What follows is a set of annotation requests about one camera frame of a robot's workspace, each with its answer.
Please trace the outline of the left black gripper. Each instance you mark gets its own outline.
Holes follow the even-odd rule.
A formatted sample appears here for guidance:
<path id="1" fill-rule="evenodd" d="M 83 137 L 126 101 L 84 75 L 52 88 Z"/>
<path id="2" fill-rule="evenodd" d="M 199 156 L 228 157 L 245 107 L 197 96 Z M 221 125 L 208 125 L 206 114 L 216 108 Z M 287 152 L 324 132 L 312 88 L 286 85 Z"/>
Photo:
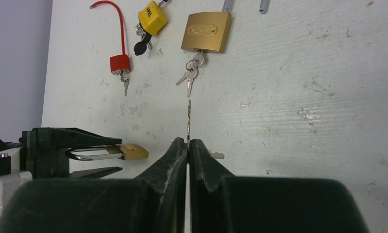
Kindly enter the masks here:
<path id="1" fill-rule="evenodd" d="M 122 139 L 105 137 L 79 128 L 33 128 L 23 131 L 19 138 L 19 167 L 29 171 L 34 179 L 67 178 L 100 179 L 122 167 L 103 167 L 74 171 L 70 174 L 67 148 L 84 149 L 96 146 L 112 146 L 122 143 Z"/>

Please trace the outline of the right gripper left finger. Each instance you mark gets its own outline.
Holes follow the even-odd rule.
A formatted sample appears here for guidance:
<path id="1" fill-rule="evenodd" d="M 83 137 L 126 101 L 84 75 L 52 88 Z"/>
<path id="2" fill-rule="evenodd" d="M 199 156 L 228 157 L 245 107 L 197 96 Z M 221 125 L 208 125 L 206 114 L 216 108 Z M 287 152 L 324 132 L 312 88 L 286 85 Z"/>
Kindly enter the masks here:
<path id="1" fill-rule="evenodd" d="M 165 154 L 136 176 L 148 185 L 145 233 L 182 233 L 185 228 L 187 144 L 177 137 Z"/>

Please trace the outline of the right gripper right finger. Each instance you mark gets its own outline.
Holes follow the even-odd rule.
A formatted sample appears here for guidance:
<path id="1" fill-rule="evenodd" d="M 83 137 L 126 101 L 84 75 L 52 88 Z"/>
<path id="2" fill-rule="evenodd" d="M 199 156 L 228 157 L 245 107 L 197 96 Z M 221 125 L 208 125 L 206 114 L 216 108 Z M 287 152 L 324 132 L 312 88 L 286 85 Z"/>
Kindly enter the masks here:
<path id="1" fill-rule="evenodd" d="M 226 208 L 223 179 L 233 177 L 213 158 L 200 139 L 189 142 L 190 223 L 193 233 L 226 232 Z"/>

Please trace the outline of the brass padlock long shackle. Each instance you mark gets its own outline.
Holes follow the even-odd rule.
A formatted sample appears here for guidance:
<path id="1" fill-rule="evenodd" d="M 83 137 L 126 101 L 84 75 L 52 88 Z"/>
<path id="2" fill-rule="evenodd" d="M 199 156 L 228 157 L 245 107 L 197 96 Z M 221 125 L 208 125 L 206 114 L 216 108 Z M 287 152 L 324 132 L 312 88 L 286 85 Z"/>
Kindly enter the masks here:
<path id="1" fill-rule="evenodd" d="M 78 161 L 97 161 L 107 159 L 139 160 L 146 159 L 149 152 L 137 144 L 118 144 L 93 146 L 81 149 L 71 148 L 65 155 Z"/>

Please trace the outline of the red cable lock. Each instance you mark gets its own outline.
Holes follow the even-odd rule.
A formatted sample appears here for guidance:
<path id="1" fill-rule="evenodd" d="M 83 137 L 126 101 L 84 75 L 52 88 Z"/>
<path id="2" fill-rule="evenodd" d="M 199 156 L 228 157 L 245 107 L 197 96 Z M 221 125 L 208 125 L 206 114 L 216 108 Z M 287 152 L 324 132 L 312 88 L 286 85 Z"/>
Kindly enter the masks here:
<path id="1" fill-rule="evenodd" d="M 131 65 L 129 56 L 126 53 L 126 41 L 125 41 L 125 27 L 123 14 L 120 8 L 112 1 L 99 0 L 93 3 L 89 8 L 93 9 L 99 5 L 108 4 L 114 7 L 118 13 L 119 25 L 120 25 L 120 42 L 121 42 L 121 54 L 110 57 L 110 71 L 113 75 L 120 76 L 121 80 L 125 82 L 126 74 L 131 72 Z"/>

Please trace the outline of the brass padlock short shackle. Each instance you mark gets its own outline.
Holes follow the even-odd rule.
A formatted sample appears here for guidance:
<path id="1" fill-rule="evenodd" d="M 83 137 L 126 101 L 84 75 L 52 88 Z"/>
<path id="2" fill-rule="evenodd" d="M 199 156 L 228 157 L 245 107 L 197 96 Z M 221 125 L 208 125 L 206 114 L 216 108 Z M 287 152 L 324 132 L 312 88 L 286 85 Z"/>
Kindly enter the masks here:
<path id="1" fill-rule="evenodd" d="M 224 1 L 221 11 L 188 15 L 181 49 L 196 52 L 225 52 L 231 28 L 231 0 Z"/>

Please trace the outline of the yellow black padlock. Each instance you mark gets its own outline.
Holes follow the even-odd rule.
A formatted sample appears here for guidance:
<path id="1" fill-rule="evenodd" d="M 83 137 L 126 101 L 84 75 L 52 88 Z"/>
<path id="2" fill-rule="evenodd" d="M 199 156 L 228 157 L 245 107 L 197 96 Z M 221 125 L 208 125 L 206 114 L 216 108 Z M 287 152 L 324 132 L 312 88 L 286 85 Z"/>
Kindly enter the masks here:
<path id="1" fill-rule="evenodd" d="M 160 0 L 159 2 L 151 0 L 143 10 L 138 12 L 139 24 L 147 32 L 147 35 L 143 41 L 140 40 L 134 45 L 136 56 L 143 55 L 146 52 L 148 40 L 157 36 L 167 24 L 168 20 L 162 8 L 167 2 L 168 0 Z"/>

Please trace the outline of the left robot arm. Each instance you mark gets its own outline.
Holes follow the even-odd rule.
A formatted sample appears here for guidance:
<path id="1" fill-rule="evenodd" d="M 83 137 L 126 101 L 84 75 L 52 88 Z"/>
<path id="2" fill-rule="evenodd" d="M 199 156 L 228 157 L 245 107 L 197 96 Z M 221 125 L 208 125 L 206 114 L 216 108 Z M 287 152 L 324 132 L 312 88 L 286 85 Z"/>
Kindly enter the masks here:
<path id="1" fill-rule="evenodd" d="M 106 150 L 122 143 L 78 128 L 33 128 L 23 131 L 17 143 L 0 139 L 0 216 L 14 193 L 34 179 L 102 178 L 121 171 L 104 167 L 70 172 L 69 161 L 93 161 L 114 155 L 79 155 L 79 152 Z"/>

